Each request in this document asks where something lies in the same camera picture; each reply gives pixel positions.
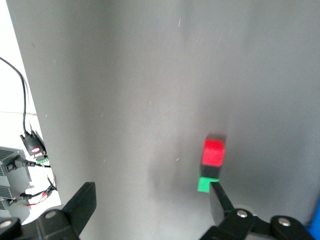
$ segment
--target red led light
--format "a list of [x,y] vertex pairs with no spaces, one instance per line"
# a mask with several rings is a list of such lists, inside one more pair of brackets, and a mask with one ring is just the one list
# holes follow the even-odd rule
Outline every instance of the red led light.
[[31,150],[32,153],[37,153],[40,151],[39,147],[35,147],[34,149]]

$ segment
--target black plug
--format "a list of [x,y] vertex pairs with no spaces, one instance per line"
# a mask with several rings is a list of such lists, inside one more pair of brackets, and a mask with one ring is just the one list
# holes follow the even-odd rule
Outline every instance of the black plug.
[[25,132],[25,136],[20,135],[20,138],[22,139],[29,155],[33,156],[33,158],[47,154],[43,142],[34,131],[31,131],[31,134],[29,132]]

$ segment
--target screw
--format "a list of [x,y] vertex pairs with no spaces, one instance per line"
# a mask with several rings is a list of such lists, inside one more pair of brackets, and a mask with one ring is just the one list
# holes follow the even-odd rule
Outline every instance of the screw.
[[46,219],[50,219],[50,218],[54,217],[56,214],[57,214],[57,213],[56,213],[55,211],[50,211],[50,212],[48,212],[44,217],[45,217]]
[[246,217],[248,217],[247,212],[244,211],[244,210],[238,210],[238,211],[236,212],[236,214],[237,214],[240,218],[246,218]]
[[284,217],[280,217],[278,219],[278,222],[282,225],[282,226],[285,226],[285,227],[289,227],[291,225],[290,221]]
[[11,223],[12,223],[12,221],[10,221],[10,220],[3,221],[3,222],[0,224],[0,229],[3,229],[3,228],[6,228],[6,227],[10,226]]

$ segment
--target green terminal connector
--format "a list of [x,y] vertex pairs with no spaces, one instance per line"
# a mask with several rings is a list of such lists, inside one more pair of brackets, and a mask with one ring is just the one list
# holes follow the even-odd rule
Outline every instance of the green terminal connector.
[[210,183],[212,182],[219,182],[219,179],[199,176],[198,192],[209,193]]
[[37,161],[36,161],[36,164],[43,164],[43,163],[48,162],[48,161],[49,161],[49,158],[46,157],[45,159],[37,160]]

